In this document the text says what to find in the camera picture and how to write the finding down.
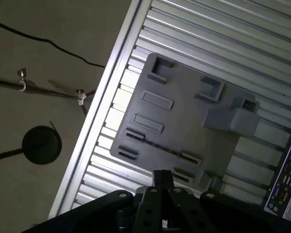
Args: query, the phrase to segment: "black metal mount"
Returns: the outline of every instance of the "black metal mount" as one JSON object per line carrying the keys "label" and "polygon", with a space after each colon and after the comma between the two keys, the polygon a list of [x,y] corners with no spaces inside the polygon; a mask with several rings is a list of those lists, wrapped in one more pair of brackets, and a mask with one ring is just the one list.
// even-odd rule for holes
{"label": "black metal mount", "polygon": [[117,190],[36,225],[25,233],[291,233],[291,222],[223,194],[200,198],[175,187],[169,170],[155,170],[152,186],[136,195]]}

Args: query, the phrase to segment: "usb port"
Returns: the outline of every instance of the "usb port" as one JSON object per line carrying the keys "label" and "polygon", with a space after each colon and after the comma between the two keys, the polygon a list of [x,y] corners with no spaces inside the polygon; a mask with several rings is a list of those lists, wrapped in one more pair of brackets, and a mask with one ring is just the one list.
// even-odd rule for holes
{"label": "usb port", "polygon": [[278,192],[279,192],[279,188],[276,187],[276,188],[274,189],[274,196],[275,196],[275,197],[278,195]]}

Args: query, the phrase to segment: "black round base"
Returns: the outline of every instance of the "black round base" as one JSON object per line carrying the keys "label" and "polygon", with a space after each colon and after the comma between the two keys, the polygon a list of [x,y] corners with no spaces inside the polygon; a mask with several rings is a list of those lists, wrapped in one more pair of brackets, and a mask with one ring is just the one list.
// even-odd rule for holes
{"label": "black round base", "polygon": [[62,140],[52,128],[37,126],[25,134],[22,148],[30,162],[45,165],[58,158],[62,150]]}

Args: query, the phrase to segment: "screw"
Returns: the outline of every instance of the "screw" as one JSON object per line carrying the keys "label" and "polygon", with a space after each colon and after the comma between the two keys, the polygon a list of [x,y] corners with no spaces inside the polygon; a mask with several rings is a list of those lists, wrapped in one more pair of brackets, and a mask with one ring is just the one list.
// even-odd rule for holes
{"label": "screw", "polygon": [[175,188],[174,191],[175,191],[176,193],[180,193],[180,192],[181,192],[181,189],[179,189],[179,188]]}
{"label": "screw", "polygon": [[21,77],[22,79],[25,78],[27,74],[28,74],[28,69],[27,68],[22,68],[22,69],[17,71],[17,75],[19,77]]}
{"label": "screw", "polygon": [[207,197],[207,198],[215,198],[215,195],[212,194],[212,193],[207,193],[207,194],[206,194],[206,197]]}

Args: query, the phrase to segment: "gray plastic block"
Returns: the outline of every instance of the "gray plastic block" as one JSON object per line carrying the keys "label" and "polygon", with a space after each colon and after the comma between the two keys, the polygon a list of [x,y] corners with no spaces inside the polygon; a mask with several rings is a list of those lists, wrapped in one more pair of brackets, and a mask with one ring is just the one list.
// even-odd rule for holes
{"label": "gray plastic block", "polygon": [[227,109],[212,109],[209,110],[204,127],[232,131],[245,137],[253,136],[259,123],[259,116],[249,112],[243,108]]}
{"label": "gray plastic block", "polygon": [[[199,93],[206,101],[196,96]],[[205,188],[211,181],[208,174],[223,177],[240,136],[205,128],[202,123],[208,110],[230,109],[237,97],[255,99],[243,88],[152,53],[111,155],[148,171],[175,171],[180,183]]]}
{"label": "gray plastic block", "polygon": [[234,108],[243,108],[249,112],[257,113],[260,103],[248,97],[236,97],[233,102],[231,109]]}

